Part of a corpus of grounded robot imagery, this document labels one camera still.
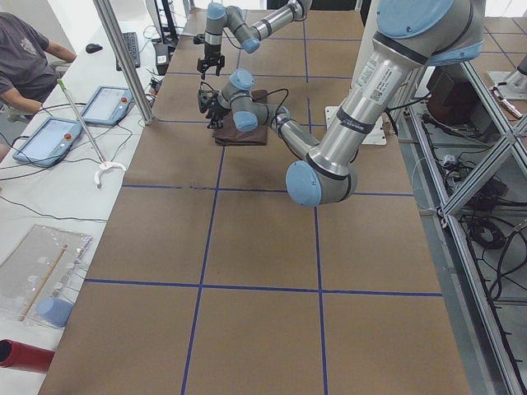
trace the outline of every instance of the red can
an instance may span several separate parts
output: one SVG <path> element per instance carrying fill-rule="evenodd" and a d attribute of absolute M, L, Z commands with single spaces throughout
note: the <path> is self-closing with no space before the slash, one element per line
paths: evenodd
<path fill-rule="evenodd" d="M 54 351 L 4 339 L 0 341 L 0 367 L 46 373 Z"/>

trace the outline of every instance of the blue cup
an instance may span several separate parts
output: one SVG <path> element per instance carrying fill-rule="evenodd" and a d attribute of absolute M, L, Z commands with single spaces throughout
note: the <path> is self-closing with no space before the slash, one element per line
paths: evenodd
<path fill-rule="evenodd" d="M 36 306 L 36 312 L 40 317 L 52 325 L 64 328 L 68 322 L 69 314 L 72 312 L 73 304 L 66 300 L 49 296 L 41 300 Z"/>

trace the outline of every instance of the sleeve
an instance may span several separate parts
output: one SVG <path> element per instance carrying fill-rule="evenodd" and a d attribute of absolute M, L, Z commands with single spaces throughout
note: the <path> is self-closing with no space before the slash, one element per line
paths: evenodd
<path fill-rule="evenodd" d="M 15 21 L 20 25 L 20 27 L 31 37 L 33 37 L 37 43 L 39 43 L 39 46 L 46 50 L 49 46 L 49 39 L 41 34 L 39 31 L 35 30 L 31 25 L 25 23 L 22 19 L 16 17 L 13 15 L 13 18 Z"/>
<path fill-rule="evenodd" d="M 3 95 L 14 87 L 15 86 L 12 84 L 11 80 L 0 73 L 0 95 Z"/>

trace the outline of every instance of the brown cloth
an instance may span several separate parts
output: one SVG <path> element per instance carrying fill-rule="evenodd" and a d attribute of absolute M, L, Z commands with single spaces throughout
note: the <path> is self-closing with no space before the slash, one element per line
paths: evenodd
<path fill-rule="evenodd" d="M 252 91 L 254 101 L 267 103 L 267 91 Z M 239 132 L 230 112 L 223 119 L 223 128 L 214 129 L 212 137 L 219 146 L 265 146 L 267 145 L 267 126 L 258 126 L 252 132 Z"/>

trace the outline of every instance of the person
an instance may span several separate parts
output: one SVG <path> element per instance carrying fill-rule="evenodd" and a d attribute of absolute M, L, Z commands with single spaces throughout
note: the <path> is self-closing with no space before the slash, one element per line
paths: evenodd
<path fill-rule="evenodd" d="M 4 103 L 29 114 L 40 110 L 60 78 L 45 53 L 69 63 L 77 56 L 18 17 L 0 12 L 0 98 Z M 0 146 L 0 160 L 8 151 Z"/>

